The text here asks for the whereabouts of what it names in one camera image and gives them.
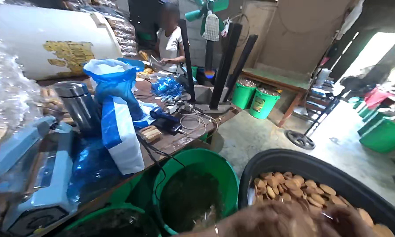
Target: person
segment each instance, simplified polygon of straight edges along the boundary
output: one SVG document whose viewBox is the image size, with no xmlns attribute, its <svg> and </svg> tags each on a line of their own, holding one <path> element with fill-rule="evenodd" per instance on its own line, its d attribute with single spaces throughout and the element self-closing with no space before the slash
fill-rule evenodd
<svg viewBox="0 0 395 237">
<path fill-rule="evenodd" d="M 157 31 L 155 51 L 161 58 L 163 69 L 172 73 L 182 73 L 179 64 L 186 60 L 183 39 L 179 25 L 180 11 L 174 3 L 161 6 L 161 28 Z"/>
<path fill-rule="evenodd" d="M 375 237 L 355 209 L 329 207 L 313 216 L 297 203 L 266 201 L 247 207 L 200 232 L 181 237 Z"/>
</svg>

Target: black basin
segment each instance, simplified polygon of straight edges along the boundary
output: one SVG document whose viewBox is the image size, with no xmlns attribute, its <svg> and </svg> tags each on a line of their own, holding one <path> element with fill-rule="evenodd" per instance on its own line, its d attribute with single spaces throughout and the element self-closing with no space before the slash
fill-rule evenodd
<svg viewBox="0 0 395 237">
<path fill-rule="evenodd" d="M 306 179 L 331 186 L 354 207 L 365 209 L 374 223 L 388 226 L 395 234 L 395 207 L 373 190 L 334 166 L 307 154 L 271 149 L 256 154 L 244 168 L 238 191 L 238 207 L 248 206 L 247 191 L 253 179 L 262 172 L 299 174 Z"/>
</svg>

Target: label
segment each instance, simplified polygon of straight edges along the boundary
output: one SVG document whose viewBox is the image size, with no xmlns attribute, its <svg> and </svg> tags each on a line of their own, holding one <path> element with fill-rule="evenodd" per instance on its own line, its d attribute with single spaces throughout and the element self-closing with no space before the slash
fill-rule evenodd
<svg viewBox="0 0 395 237">
<path fill-rule="evenodd" d="M 70 72 L 60 72 L 60 77 L 84 75 L 84 63 L 95 59 L 92 53 L 91 42 L 73 42 L 73 41 L 46 41 L 43 48 L 59 59 L 48 59 L 48 63 L 57 67 L 67 67 Z"/>
<path fill-rule="evenodd" d="M 263 108 L 264 104 L 265 104 L 265 100 L 256 96 L 254 99 L 252 109 L 260 113 L 260 110 Z"/>
</svg>

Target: dark liquid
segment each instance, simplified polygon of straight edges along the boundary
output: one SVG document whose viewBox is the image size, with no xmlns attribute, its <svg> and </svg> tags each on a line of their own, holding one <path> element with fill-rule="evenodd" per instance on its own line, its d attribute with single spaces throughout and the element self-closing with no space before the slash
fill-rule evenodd
<svg viewBox="0 0 395 237">
<path fill-rule="evenodd" d="M 218 185 L 214 176 L 196 172 L 193 166 L 177 172 L 160 196 L 164 222 L 178 233 L 215 224 L 221 215 Z"/>
<path fill-rule="evenodd" d="M 114 209 L 62 232 L 65 237 L 158 237 L 158 228 L 147 215 Z"/>
</svg>

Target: heat sealer machine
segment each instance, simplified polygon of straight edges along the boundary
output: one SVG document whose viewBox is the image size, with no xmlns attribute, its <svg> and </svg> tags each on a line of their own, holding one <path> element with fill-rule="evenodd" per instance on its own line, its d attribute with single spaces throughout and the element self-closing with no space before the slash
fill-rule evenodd
<svg viewBox="0 0 395 237">
<path fill-rule="evenodd" d="M 43 117 L 0 144 L 0 195 L 10 200 L 2 232 L 29 236 L 76 211 L 66 195 L 72 140 L 70 125 Z"/>
</svg>

